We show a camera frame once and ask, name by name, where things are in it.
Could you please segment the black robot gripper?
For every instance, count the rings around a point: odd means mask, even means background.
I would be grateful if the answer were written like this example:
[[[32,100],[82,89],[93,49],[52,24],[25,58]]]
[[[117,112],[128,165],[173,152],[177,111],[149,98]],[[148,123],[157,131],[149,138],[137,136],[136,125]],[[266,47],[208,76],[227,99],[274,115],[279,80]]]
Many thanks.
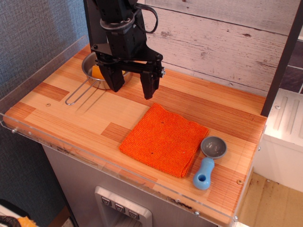
[[[163,56],[147,46],[147,31],[143,23],[101,23],[106,33],[108,51],[94,51],[97,65],[111,90],[117,92],[124,85],[122,71],[140,73],[140,81],[146,100],[159,88],[165,74],[161,65]]]

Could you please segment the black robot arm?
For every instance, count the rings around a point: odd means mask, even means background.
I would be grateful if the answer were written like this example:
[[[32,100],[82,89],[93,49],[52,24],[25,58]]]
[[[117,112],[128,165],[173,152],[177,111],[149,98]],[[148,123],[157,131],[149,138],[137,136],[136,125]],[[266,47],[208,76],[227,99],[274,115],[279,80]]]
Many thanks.
[[[156,11],[136,0],[97,0],[100,27],[105,31],[106,44],[94,44],[97,65],[109,88],[117,92],[124,84],[123,72],[140,75],[145,99],[151,99],[165,74],[163,56],[147,45],[143,10],[155,16]]]

